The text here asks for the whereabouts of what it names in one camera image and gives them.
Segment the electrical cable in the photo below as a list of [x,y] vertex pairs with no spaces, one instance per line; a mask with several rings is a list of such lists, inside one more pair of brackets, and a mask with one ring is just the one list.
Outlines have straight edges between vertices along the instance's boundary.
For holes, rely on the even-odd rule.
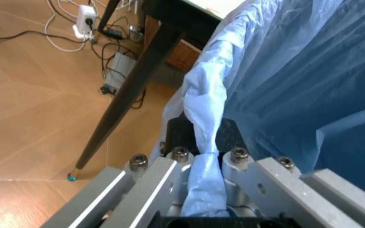
[[[53,15],[47,20],[47,23],[45,24],[44,26],[44,33],[47,34],[47,29],[48,29],[48,26],[49,24],[52,22],[52,20],[56,17],[56,13],[61,15],[62,17],[64,17],[62,14],[60,14],[56,8],[54,8],[53,4],[51,3],[51,0],[46,0],[46,3],[48,5],[48,7],[50,8],[51,12],[53,13]],[[78,47],[77,49],[65,49],[65,48],[61,48],[59,47],[58,45],[56,45],[51,39],[49,36],[46,36],[47,40],[50,42],[51,45],[53,45],[55,48],[59,49],[59,50],[62,50],[62,51],[65,51],[65,52],[77,52],[77,51],[80,51],[84,46],[85,46],[85,41],[88,40],[88,39],[85,39],[85,34],[84,34],[84,39],[81,44],[80,47]]]
[[72,23],[76,23],[75,21],[73,21],[72,19],[70,19],[70,18],[68,18],[68,17],[66,17],[66,16],[64,16],[62,13],[60,13],[55,7],[54,7],[54,5],[53,5],[53,3],[51,2],[51,0],[47,0],[48,1],[48,5],[49,5],[49,8],[52,10],[52,11],[54,11],[54,12],[56,12],[58,15],[60,15],[60,16],[62,16],[64,19],[66,19],[66,20],[68,20],[68,21],[70,21],[70,22],[72,22]]
[[[74,18],[77,18],[77,16],[76,15],[74,15],[74,14],[71,14],[70,12],[68,12],[61,4],[60,4],[60,2],[68,2],[68,3],[71,3],[71,4],[73,4],[73,5],[75,5],[75,6],[77,6],[77,7],[79,7],[80,6],[80,4],[77,4],[77,3],[75,3],[75,2],[73,2],[72,0],[57,0],[57,5],[58,5],[58,7],[62,10],[62,11],[64,11],[67,15],[69,15],[69,16],[71,16],[71,17],[74,17]],[[96,4],[94,3],[94,1],[92,1],[91,2],[92,3],[92,6],[95,8],[95,11],[96,11],[96,14],[97,15],[99,15],[99,10],[98,10],[98,8],[96,7]]]
[[0,40],[5,40],[5,39],[9,40],[9,39],[13,39],[13,38],[16,38],[16,37],[20,37],[20,36],[28,34],[28,33],[35,33],[35,34],[39,34],[39,35],[43,35],[43,36],[49,36],[49,37],[53,37],[53,38],[60,38],[60,39],[64,39],[64,40],[67,40],[67,41],[70,41],[70,42],[73,42],[73,43],[78,43],[78,44],[85,44],[85,42],[87,42],[87,40],[85,40],[85,41],[76,41],[76,40],[72,40],[72,39],[67,38],[67,37],[47,34],[47,33],[44,33],[44,32],[33,31],[33,30],[26,30],[26,31],[23,31],[21,33],[18,33],[16,35],[13,35],[13,36],[10,36],[10,37],[0,37]]

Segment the hex socket screw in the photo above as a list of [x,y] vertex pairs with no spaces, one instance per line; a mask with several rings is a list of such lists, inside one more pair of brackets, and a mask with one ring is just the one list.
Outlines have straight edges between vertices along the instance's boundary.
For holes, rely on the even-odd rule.
[[188,161],[188,154],[189,151],[187,148],[178,146],[174,147],[173,150],[171,151],[171,158],[179,163],[184,163]]
[[231,161],[235,164],[245,163],[249,160],[249,153],[245,148],[235,147],[231,150]]
[[134,172],[144,171],[145,169],[147,169],[147,165],[147,156],[141,153],[134,154],[129,160],[130,170]]

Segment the plastic sheet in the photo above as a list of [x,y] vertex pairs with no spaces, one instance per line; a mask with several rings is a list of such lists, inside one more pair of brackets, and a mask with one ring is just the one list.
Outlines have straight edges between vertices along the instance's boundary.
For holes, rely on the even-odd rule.
[[161,140],[168,120],[184,111],[203,154],[182,215],[226,215],[215,159],[223,115],[236,121],[256,160],[289,156],[302,172],[330,168],[365,190],[365,181],[348,178],[353,167],[334,167],[364,161],[365,177],[365,134],[351,133],[365,129],[364,110],[365,0],[244,2],[217,27],[163,113]]

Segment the power plug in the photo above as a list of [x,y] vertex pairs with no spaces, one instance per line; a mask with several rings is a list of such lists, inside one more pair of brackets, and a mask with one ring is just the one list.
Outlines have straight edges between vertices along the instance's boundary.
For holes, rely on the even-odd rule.
[[79,39],[91,38],[91,28],[94,27],[97,16],[94,7],[80,5],[77,22],[73,25],[75,36]]

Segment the table leg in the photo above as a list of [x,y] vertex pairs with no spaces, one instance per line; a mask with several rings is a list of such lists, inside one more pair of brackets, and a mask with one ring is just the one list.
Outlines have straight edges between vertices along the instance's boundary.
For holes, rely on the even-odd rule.
[[99,34],[104,33],[105,26],[107,25],[109,19],[114,13],[116,7],[118,6],[120,0],[109,0],[108,4],[105,7],[105,12],[102,15],[102,19],[98,25],[98,32],[95,33],[94,38],[91,40],[93,43],[98,42]]
[[116,93],[109,107],[98,123],[94,133],[88,141],[78,162],[71,173],[70,181],[75,181],[81,169],[91,159],[98,148],[104,143],[111,132],[122,120],[133,102],[146,86],[150,76],[167,57],[169,52],[180,40],[182,32],[171,25],[161,24],[157,33],[146,47],[134,68],[126,78],[120,90]]

